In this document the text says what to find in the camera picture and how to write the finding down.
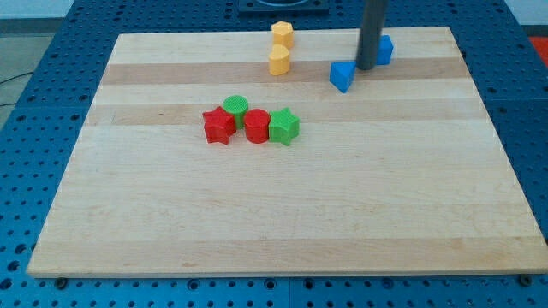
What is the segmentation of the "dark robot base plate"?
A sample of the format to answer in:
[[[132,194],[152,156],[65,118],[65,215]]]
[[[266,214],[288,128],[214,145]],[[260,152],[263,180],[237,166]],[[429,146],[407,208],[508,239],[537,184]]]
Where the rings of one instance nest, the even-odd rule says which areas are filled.
[[[327,13],[329,0],[236,0],[240,15],[265,13]]]

